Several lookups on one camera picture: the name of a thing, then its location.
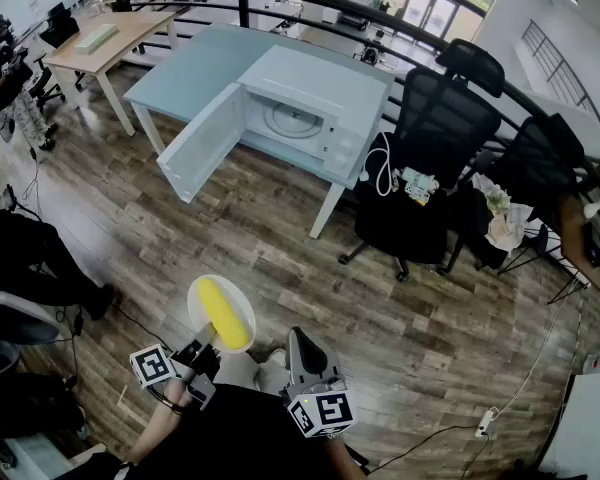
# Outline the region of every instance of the mesh chair back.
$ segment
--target mesh chair back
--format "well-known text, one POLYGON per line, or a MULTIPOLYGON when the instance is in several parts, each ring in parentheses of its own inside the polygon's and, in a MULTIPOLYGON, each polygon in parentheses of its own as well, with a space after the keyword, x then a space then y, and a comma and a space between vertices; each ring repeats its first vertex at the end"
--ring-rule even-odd
POLYGON ((391 165, 433 175, 441 187, 452 188, 499 127, 499 112, 464 84, 413 69, 405 79, 391 165))
POLYGON ((489 53, 463 39, 454 39, 436 58, 448 74, 460 75, 499 98, 504 90, 504 68, 489 53))
POLYGON ((540 213, 552 210, 560 195, 577 191, 575 172, 565 160, 566 153, 572 161, 584 157, 577 139, 570 144, 561 141, 564 135, 556 125, 564 121, 557 117, 528 118, 509 149, 487 171, 487 176, 514 202, 533 206, 540 213), (562 144, 563 151, 555 144, 562 144))

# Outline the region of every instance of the desk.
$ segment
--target desk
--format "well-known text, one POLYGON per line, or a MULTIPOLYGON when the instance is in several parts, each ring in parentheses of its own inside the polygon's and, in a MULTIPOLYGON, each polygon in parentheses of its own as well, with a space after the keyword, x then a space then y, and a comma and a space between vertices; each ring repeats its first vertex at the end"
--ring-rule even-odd
POLYGON ((560 250, 562 256, 600 290, 600 266, 593 267, 584 253, 582 226, 587 222, 582 201, 569 195, 560 201, 560 250))
POLYGON ((79 106, 78 95, 73 84, 67 82, 61 71, 79 71, 94 75, 125 131, 133 135, 135 130, 129 117, 125 114, 120 100, 107 78, 107 71, 114 66, 128 51, 135 48, 146 37, 158 29, 167 27, 171 48, 177 48, 177 37, 173 28, 173 12, 118 12, 100 14, 80 21, 80 32, 66 41, 60 48, 45 60, 49 66, 67 101, 74 107, 79 106), (88 36, 94 29, 104 23, 118 26, 118 32, 105 41, 99 48, 88 55, 77 53, 75 45, 88 36))
MULTIPOLYGON (((230 25, 212 25, 188 41, 171 57, 160 63, 136 83, 126 94, 149 140, 158 154, 164 142, 148 110, 189 123, 229 84, 235 82, 272 46, 280 45, 339 64, 369 75, 386 85, 386 101, 393 76, 368 64, 339 53, 276 34, 230 25)), ((382 105, 377 110, 382 114, 382 105)), ((375 138, 372 133, 365 145, 366 152, 375 138)), ((317 158, 258 134, 246 132, 241 142, 249 147, 279 158, 331 182, 331 188, 318 213, 310 236, 317 238, 345 188, 353 189, 366 155, 361 155, 352 175, 340 178, 323 169, 317 158)))

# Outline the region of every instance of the black office chair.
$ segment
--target black office chair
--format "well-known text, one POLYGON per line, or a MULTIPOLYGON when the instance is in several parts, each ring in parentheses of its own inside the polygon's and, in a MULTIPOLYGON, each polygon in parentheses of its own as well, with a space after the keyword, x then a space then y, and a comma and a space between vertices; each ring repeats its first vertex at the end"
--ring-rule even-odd
POLYGON ((436 63, 446 68, 447 76, 458 76, 473 82, 496 98, 504 91, 504 68, 488 52, 464 39, 454 39, 436 57, 436 63))
POLYGON ((42 59, 46 56, 46 53, 43 53, 40 57, 35 59, 33 62, 37 62, 40 66, 40 75, 35 80, 33 85, 29 88, 29 95, 36 100, 36 104, 38 108, 42 110, 44 104, 47 101, 50 101, 54 98, 60 98, 62 101, 66 100, 64 94, 60 90, 60 86, 58 84, 54 84, 51 89, 46 90, 47 83, 49 83, 49 79, 51 78, 51 70, 42 64, 42 59))
MULTIPOLYGON (((44 32, 40 32, 40 39, 54 48, 60 48, 73 35, 80 32, 80 27, 75 18, 71 17, 71 11, 64 8, 60 4, 49 11, 49 19, 47 20, 49 27, 44 32)), ((75 82, 76 89, 82 90, 82 79, 84 73, 75 71, 77 80, 75 82)))
MULTIPOLYGON (((452 188, 478 149, 495 134, 500 114, 489 103, 454 80, 426 68, 407 74, 402 109, 396 131, 388 133, 391 169, 411 167, 433 175, 440 183, 425 206, 411 199, 401 186, 381 197, 376 190, 377 173, 384 162, 381 153, 369 157, 368 182, 358 183, 360 201, 355 233, 363 243, 340 263, 349 263, 367 245, 395 256, 402 271, 396 278, 408 277, 406 261, 437 264, 447 246, 447 208, 444 188, 452 188)), ((385 147, 379 134, 372 148, 385 147)), ((385 190, 388 185, 383 176, 385 190)))
MULTIPOLYGON (((492 154, 485 152, 480 156, 489 157, 492 154)), ((549 118, 528 118, 520 127, 509 149, 499 159, 489 165, 479 158, 474 164, 476 171, 485 174, 505 189, 513 202, 534 208, 527 219, 528 222, 539 218, 545 224, 537 236, 525 237, 521 244, 523 251, 500 273, 513 270, 552 252, 552 249, 547 250, 547 227, 554 231, 559 229, 558 200, 566 193, 577 194, 574 169, 581 166, 583 160, 582 144, 562 116, 555 114, 549 118), (536 258, 512 267, 528 248, 535 250, 536 258)), ((466 183, 451 196, 450 205, 456 209, 456 214, 461 208, 466 210, 467 194, 473 190, 475 189, 470 183, 466 183)), ((491 245, 484 236, 484 230, 478 231, 472 225, 472 212, 465 211, 460 215, 468 219, 458 219, 453 226, 459 233, 458 241, 445 270, 450 271, 453 268, 463 243, 466 243, 478 258, 480 266, 500 268, 507 258, 507 252, 491 245)))

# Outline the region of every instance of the white plate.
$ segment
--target white plate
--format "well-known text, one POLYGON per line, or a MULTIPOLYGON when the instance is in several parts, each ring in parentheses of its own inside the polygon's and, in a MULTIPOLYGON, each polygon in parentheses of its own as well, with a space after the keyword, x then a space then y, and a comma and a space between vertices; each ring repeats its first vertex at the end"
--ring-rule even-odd
POLYGON ((232 350, 227 347, 220 336, 216 334, 215 338, 213 338, 211 341, 213 348, 219 350, 220 352, 227 352, 229 354, 240 354, 242 352, 246 352, 249 350, 251 345, 253 345, 253 340, 256 337, 256 316, 253 313, 251 304, 245 297, 244 293, 242 293, 240 288, 224 277, 211 274, 200 276, 189 287, 189 293, 187 294, 187 309, 189 310, 189 316, 191 317, 191 323, 193 324, 194 330, 200 331, 205 325, 211 322, 211 319, 202 306, 200 297, 198 296, 198 282, 200 279, 204 279, 205 277, 213 280, 218 285, 222 295, 224 295, 229 303, 229 306, 231 306, 235 311, 236 316, 240 319, 242 325, 244 325, 247 335, 249 336, 249 342, 244 347, 232 350))

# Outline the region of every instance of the white cable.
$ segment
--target white cable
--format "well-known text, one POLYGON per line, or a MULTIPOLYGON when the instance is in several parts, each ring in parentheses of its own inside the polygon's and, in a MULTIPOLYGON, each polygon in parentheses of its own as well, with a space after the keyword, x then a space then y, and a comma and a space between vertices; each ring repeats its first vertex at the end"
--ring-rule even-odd
POLYGON ((367 153, 367 158, 364 159, 363 173, 367 172, 367 160, 372 155, 372 153, 375 153, 376 151, 382 151, 387 155, 387 159, 382 164, 382 167, 380 167, 380 170, 378 171, 378 177, 376 178, 376 190, 378 191, 378 195, 381 197, 385 197, 391 193, 391 189, 393 187, 393 180, 391 178, 391 166, 389 165, 389 156, 391 154, 391 149, 389 148, 389 140, 387 139, 387 136, 384 134, 384 132, 380 132, 380 134, 384 138, 384 143, 387 145, 387 149, 385 150, 382 148, 373 148, 371 151, 369 151, 369 153, 367 153), (386 192, 382 193, 380 191, 380 178, 382 176, 382 171, 385 168, 387 169, 387 179, 389 180, 389 187, 387 188, 386 192))
MULTIPOLYGON (((569 285, 569 289, 567 290, 567 293, 569 293, 571 291, 571 289, 574 287, 574 285, 575 285, 575 283, 577 281, 578 281, 577 279, 573 280, 573 282, 569 285)), ((498 414, 496 414, 493 417, 492 421, 495 421, 496 419, 498 419, 498 417, 503 412, 505 412, 507 409, 509 409, 509 407, 511 407, 511 404, 513 404, 513 402, 516 400, 516 398, 518 398, 518 396, 520 395, 520 393, 522 392, 522 390, 526 386, 527 382, 529 382, 529 379, 531 378, 531 375, 533 374, 533 370, 535 370, 536 366, 538 365, 538 362, 540 361, 540 356, 542 355, 542 351, 544 350, 544 346, 549 341, 549 337, 551 336, 551 331, 553 331, 553 328, 555 327, 556 322, 558 321, 558 317, 560 316, 560 313, 562 313, 562 308, 564 307, 564 304, 565 304, 566 301, 567 301, 567 298, 565 297, 562 300, 562 303, 560 304, 560 307, 558 308, 558 311, 556 311, 556 315, 553 317, 553 322, 551 322, 551 327, 549 327, 549 331, 547 332, 547 335, 545 336, 544 341, 542 342, 542 345, 540 346, 540 350, 538 351, 538 357, 536 357, 536 360, 534 361, 533 366, 531 366, 531 369, 529 370, 529 373, 525 377, 524 381, 522 382, 522 384, 520 385, 520 387, 518 388, 518 390, 515 392, 515 394, 513 395, 513 397, 511 397, 511 400, 509 400, 507 402, 507 404, 502 408, 502 410, 498 409, 497 407, 492 407, 492 409, 495 409, 498 412, 498 414)))

